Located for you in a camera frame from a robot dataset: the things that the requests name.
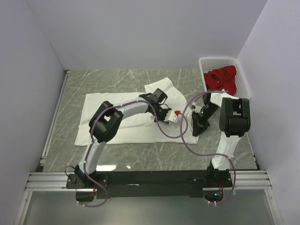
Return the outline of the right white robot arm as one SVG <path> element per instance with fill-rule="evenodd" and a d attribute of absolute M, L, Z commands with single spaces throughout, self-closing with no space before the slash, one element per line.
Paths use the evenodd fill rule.
<path fill-rule="evenodd" d="M 206 183 L 218 186 L 229 178 L 229 169 L 237 144 L 251 127 L 250 105 L 247 98 L 238 98 L 225 91 L 207 91 L 203 94 L 203 107 L 192 101 L 192 134 L 197 137 L 210 127 L 209 118 L 220 109 L 219 129 L 221 137 L 217 152 L 207 167 Z"/>

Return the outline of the white t shirt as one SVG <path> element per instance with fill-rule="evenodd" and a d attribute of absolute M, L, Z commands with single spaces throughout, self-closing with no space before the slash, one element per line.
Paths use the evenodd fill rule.
<path fill-rule="evenodd" d="M 183 112 L 187 104 L 184 95 L 174 87 L 169 78 L 164 78 L 157 82 L 147 84 L 144 88 L 146 93 L 153 93 L 157 88 L 161 89 L 168 96 L 168 99 L 165 102 L 166 105 L 173 110 Z M 89 121 L 104 101 L 109 101 L 116 105 L 132 101 L 141 94 L 141 92 L 86 94 L 78 133 L 75 139 L 75 146 L 86 146 L 90 143 Z M 159 130 L 157 124 L 154 122 L 154 116 L 150 113 L 143 113 L 124 119 L 116 136 L 109 141 L 108 144 L 165 142 L 182 143 L 182 139 L 171 139 L 166 137 L 162 134 L 162 131 Z"/>

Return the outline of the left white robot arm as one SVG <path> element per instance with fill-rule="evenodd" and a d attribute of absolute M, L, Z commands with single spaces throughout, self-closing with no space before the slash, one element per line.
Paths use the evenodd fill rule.
<path fill-rule="evenodd" d="M 97 183 L 94 180 L 97 161 L 106 144 L 116 136 L 124 119 L 150 113 L 155 122 L 171 122 L 172 116 L 176 116 L 175 112 L 170 107 L 162 107 L 167 98 L 161 89 L 156 89 L 154 93 L 141 94 L 131 101 L 117 105 L 104 101 L 89 121 L 91 142 L 81 161 L 74 167 L 76 183 L 82 188 L 89 188 Z"/>

